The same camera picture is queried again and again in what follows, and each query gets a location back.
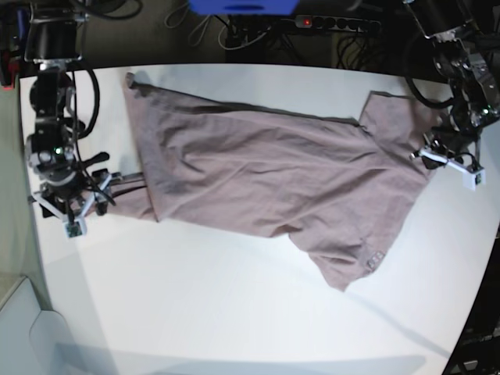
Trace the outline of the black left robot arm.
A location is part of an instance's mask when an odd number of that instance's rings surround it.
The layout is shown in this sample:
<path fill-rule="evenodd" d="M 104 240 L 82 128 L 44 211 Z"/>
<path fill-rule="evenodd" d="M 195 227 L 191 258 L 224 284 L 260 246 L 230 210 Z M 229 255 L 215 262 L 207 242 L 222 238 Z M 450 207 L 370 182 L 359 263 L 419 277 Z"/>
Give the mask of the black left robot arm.
<path fill-rule="evenodd" d="M 434 66 L 452 92 L 443 102 L 421 94 L 409 73 L 414 45 L 410 41 L 403 53 L 410 91 L 426 107 L 448 110 L 440 124 L 424 134 L 423 147 L 411 157 L 422 159 L 429 170 L 452 166 L 462 173 L 479 173 L 482 132 L 499 119 L 499 79 L 491 61 L 499 50 L 499 38 L 483 34 L 461 1 L 406 1 L 404 5 L 419 28 L 412 39 L 425 38 L 432 44 Z"/>

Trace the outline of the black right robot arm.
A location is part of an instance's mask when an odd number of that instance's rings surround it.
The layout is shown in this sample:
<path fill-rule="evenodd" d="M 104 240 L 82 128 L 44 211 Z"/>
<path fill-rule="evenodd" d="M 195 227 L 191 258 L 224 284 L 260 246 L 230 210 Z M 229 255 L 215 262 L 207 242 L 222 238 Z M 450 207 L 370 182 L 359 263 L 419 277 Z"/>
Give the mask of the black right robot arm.
<path fill-rule="evenodd" d="M 88 167 L 109 160 L 99 152 L 83 160 L 79 141 L 87 137 L 97 122 L 100 90 L 90 73 L 94 108 L 88 124 L 77 117 L 77 85 L 69 69 L 81 66 L 77 52 L 77 28 L 85 23 L 91 10 L 79 1 L 45 1 L 30 6 L 30 31 L 25 59 L 38 67 L 30 90 L 30 105 L 35 112 L 34 132 L 27 137 L 28 166 L 41 178 L 41 190 L 32 195 L 52 215 L 75 224 L 84 218 L 97 197 L 112 199 L 105 193 L 103 178 L 89 175 Z"/>

